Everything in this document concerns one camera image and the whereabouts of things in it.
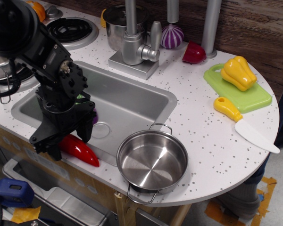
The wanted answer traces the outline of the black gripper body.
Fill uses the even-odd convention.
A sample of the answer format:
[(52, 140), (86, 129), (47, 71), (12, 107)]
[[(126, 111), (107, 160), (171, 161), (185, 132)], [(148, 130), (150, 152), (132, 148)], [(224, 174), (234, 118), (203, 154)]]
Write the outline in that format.
[(71, 105), (64, 109), (50, 103), (41, 86), (36, 88), (35, 94), (41, 109), (42, 121), (29, 142), (37, 153), (47, 153), (48, 145), (58, 145), (65, 136), (76, 131), (80, 123), (93, 120), (95, 103), (90, 101), (86, 93), (85, 102), (76, 105), (75, 98)]

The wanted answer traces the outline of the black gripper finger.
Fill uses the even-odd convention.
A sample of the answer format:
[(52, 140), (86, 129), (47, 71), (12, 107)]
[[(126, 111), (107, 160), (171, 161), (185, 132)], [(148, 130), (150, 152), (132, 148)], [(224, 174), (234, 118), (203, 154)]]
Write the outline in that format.
[(78, 137), (84, 142), (87, 143), (92, 134), (93, 123), (92, 121), (82, 122), (79, 124), (78, 128), (76, 129), (76, 133)]
[(47, 153), (54, 161), (60, 161), (62, 159), (61, 152), (58, 145), (48, 145)]

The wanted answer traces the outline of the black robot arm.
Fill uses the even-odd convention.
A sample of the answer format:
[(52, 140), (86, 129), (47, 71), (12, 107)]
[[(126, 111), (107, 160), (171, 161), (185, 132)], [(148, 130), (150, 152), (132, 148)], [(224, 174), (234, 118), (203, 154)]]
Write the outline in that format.
[(95, 103), (84, 95), (87, 78), (70, 53), (43, 25), (34, 9), (22, 0), (0, 0), (0, 57), (7, 58), (12, 74), (12, 88), (0, 97), (16, 93), (21, 81), (16, 64), (32, 71), (40, 83), (36, 90), (42, 122), (30, 137), (38, 153), (61, 160), (59, 143), (76, 132), (83, 142), (92, 134), (96, 116)]

